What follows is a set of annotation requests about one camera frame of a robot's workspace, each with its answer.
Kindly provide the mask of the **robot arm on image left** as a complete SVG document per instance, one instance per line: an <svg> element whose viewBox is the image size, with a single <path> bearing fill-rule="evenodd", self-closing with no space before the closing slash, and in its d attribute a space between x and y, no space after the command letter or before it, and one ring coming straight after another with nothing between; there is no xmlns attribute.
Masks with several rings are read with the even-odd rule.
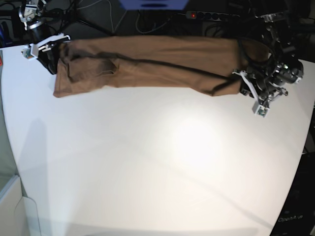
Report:
<svg viewBox="0 0 315 236"><path fill-rule="evenodd" d="M47 18L56 15L45 13L47 1L27 0L19 8L19 18L31 42L21 51L27 60L39 61L52 75L57 73L59 46L70 41L64 33L51 33Z"/></svg>

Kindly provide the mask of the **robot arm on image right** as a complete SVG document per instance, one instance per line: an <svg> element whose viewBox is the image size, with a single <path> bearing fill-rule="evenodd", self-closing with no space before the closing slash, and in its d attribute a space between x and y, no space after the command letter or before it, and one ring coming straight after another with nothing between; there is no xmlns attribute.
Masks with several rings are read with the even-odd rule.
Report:
<svg viewBox="0 0 315 236"><path fill-rule="evenodd" d="M254 100L252 111L266 116L270 104L287 96L286 84L297 84L304 76L299 61L303 42L315 32L314 23L301 23L311 10L309 0L251 0L249 15L242 22L250 29L247 38L252 38L267 49L267 58L259 61L245 47L245 38L238 38L238 46L248 63L245 70L235 70L242 78L240 92Z"/></svg>

